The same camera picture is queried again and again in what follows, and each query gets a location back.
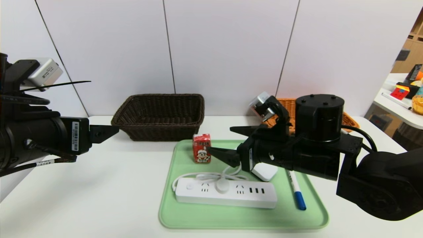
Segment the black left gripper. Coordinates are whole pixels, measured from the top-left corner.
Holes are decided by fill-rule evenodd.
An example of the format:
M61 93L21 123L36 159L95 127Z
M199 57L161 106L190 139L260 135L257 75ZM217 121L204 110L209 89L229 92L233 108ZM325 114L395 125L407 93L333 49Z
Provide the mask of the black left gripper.
M119 132L118 126L89 125L88 118L61 116L25 120L19 128L23 129L19 164L48 155L81 155L92 143L100 144Z

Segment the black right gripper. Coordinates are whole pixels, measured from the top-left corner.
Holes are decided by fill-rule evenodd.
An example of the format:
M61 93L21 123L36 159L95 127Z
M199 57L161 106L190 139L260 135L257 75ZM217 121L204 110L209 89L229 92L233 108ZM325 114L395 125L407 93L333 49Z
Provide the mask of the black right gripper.
M301 136L290 135L286 128L268 128L266 124L233 126L230 131L248 138L237 150L210 147L210 155L233 168L242 164L242 170L247 172L259 163L292 170L295 145L301 141Z

